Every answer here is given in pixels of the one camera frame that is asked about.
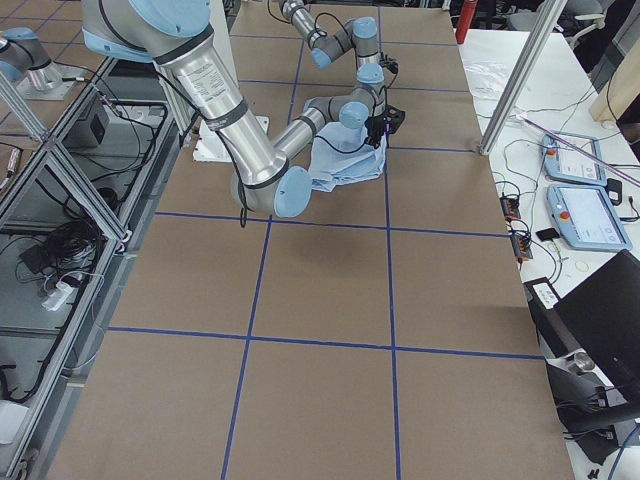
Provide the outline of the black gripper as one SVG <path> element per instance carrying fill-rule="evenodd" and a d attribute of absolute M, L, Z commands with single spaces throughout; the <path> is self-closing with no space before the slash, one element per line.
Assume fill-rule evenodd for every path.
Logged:
<path fill-rule="evenodd" d="M 389 122 L 385 114 L 369 117 L 365 121 L 367 136 L 365 144 L 377 149 L 382 143 L 382 139 L 389 134 Z"/>

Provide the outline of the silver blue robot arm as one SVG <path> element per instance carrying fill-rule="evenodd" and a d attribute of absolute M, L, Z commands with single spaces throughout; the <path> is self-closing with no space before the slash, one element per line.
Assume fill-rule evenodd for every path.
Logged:
<path fill-rule="evenodd" d="M 388 58 L 379 48 L 377 20 L 371 16 L 341 22 L 335 33 L 329 34 L 306 8 L 308 1 L 279 1 L 279 9 L 285 22 L 291 24 L 303 37 L 310 50 L 310 57 L 319 69 L 326 69 L 343 55 L 352 51 L 356 68 L 366 64 L 388 66 Z"/>
<path fill-rule="evenodd" d="M 317 67 L 354 52 L 357 74 L 350 94 L 310 100 L 275 140 L 260 126 L 214 47 L 209 2 L 85 1 L 83 35 L 96 53 L 168 69 L 228 149 L 236 201 L 244 210 L 291 218 L 306 209 L 312 193 L 311 176 L 292 165 L 292 159 L 335 122 L 363 133 L 362 146 L 380 146 L 388 108 L 374 18 L 351 19 L 330 35 L 304 2 L 282 1 L 279 8 L 303 37 Z"/>

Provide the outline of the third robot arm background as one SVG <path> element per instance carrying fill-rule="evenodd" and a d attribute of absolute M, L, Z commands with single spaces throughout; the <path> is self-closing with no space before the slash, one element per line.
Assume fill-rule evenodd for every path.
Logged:
<path fill-rule="evenodd" d="M 75 82 L 64 80 L 63 69 L 27 27 L 1 32 L 1 74 L 26 99 L 63 100 Z"/>

